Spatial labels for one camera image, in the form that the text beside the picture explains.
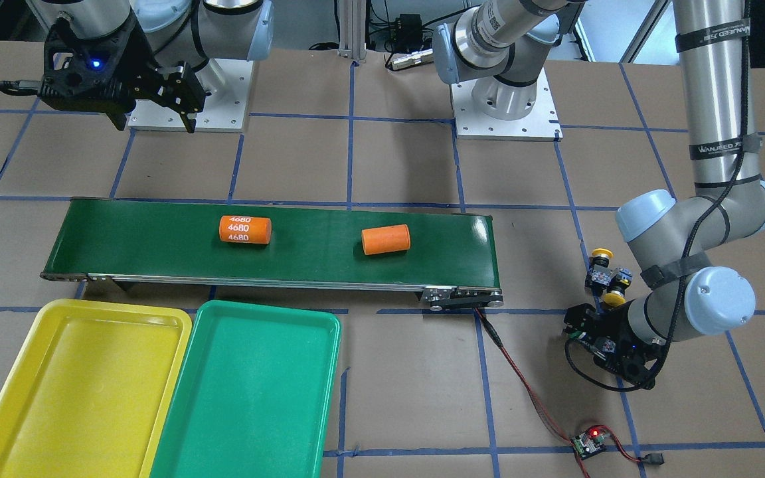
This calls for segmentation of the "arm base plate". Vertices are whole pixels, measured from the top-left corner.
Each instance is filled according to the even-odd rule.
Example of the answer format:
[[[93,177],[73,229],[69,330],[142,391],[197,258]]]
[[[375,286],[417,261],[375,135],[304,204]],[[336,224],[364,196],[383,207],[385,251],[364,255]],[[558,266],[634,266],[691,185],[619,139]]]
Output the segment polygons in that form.
[[[559,141],[564,138],[544,69],[525,87],[481,78],[450,87],[460,139]]]
[[[212,58],[200,72],[179,68],[162,93],[168,106],[138,100],[127,126],[155,132],[242,133],[258,63]]]

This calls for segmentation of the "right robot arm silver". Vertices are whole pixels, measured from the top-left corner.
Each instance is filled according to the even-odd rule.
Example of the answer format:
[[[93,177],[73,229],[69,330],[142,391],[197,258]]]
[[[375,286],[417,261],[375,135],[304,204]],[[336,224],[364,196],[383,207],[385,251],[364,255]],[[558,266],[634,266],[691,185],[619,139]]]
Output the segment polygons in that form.
[[[270,1],[33,1],[48,27],[39,80],[0,82],[118,130],[242,133],[270,53]]]

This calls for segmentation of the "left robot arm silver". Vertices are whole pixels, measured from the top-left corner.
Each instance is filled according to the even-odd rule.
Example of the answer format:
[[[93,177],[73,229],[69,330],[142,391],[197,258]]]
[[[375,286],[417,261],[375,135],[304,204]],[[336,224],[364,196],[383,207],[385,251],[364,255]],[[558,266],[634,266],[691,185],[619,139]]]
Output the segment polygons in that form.
[[[445,84],[495,80],[501,91],[532,90],[547,54],[528,35],[571,3],[485,1],[433,35],[435,69]],[[676,49],[693,164],[695,196],[654,190],[619,207],[616,223],[650,289],[604,312],[567,309],[564,350],[571,369],[605,390],[655,386],[674,342],[748,323],[756,297],[735,270],[713,266],[707,251],[765,230],[765,181],[750,84],[750,1],[672,1]],[[596,366],[628,387],[608,386],[574,365],[578,344]]]

